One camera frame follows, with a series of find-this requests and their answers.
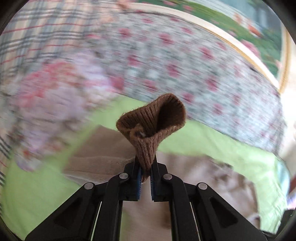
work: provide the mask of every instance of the ribbed knit fabric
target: ribbed knit fabric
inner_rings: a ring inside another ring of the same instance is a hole
[[[161,95],[150,104],[118,119],[117,129],[136,149],[136,156],[144,171],[142,180],[149,176],[159,144],[182,128],[185,119],[185,107],[173,94]]]

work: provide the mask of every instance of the bed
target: bed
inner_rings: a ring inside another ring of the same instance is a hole
[[[93,6],[93,3],[81,1],[29,1],[0,37],[1,80],[14,78],[16,72],[30,68],[31,63],[39,59],[58,57],[90,35],[97,28],[98,20]],[[79,185],[62,174],[69,156],[98,125],[116,130],[116,120],[123,113],[144,105],[152,98],[141,96],[122,93],[106,109],[95,111],[90,124],[69,148],[47,157],[43,166],[35,172],[20,169],[12,155],[1,199],[2,219],[8,228],[25,239],[71,196]],[[287,206],[289,188],[289,173],[276,156],[276,145],[270,147],[263,142],[264,145],[260,146],[262,142],[259,142],[259,145],[251,146],[224,131],[215,130],[213,124],[210,126],[207,121],[196,121],[192,117],[181,130],[165,139],[158,150],[187,156],[208,155],[233,166],[236,172],[255,184],[260,229],[276,232]]]

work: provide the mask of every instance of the beige cloth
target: beige cloth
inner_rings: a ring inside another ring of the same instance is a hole
[[[70,158],[65,175],[83,185],[108,181],[121,173],[126,163],[134,160],[135,150],[119,132],[100,126]],[[208,156],[190,157],[156,153],[157,161],[167,166],[168,172],[184,182],[196,185],[207,183],[255,227],[260,227],[254,184],[234,172],[227,164],[217,164]],[[124,202],[128,213],[128,228],[124,240],[171,240],[168,203],[151,200],[150,183],[142,184],[138,202]]]

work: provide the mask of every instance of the plaid fabric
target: plaid fabric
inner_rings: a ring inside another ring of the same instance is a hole
[[[11,150],[10,139],[7,135],[1,137],[0,134],[0,200],[2,197],[2,189],[5,185],[5,173],[9,164],[9,153]],[[2,205],[0,203],[0,215],[2,214]]]
[[[11,77],[38,59],[58,57],[93,32],[100,14],[98,3],[98,0],[30,0],[0,36],[0,84],[11,81]],[[0,94],[0,102],[1,201],[11,149],[7,133],[13,117],[5,106],[5,95]]]

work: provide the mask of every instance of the green bedsheet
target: green bedsheet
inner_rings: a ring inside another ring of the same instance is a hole
[[[116,120],[125,112],[145,103],[120,96],[105,110],[98,110],[69,149],[47,158],[43,167],[25,172],[15,162],[9,168],[3,195],[3,220],[16,235],[24,239],[30,231],[57,209],[79,186],[66,179],[61,170],[69,155],[91,134],[97,125],[116,129]],[[188,120],[178,132],[165,139],[158,148],[162,152],[182,155],[209,155],[226,162],[251,180],[257,191],[261,229],[275,232],[286,199],[276,174],[275,155],[250,147],[196,121]]]

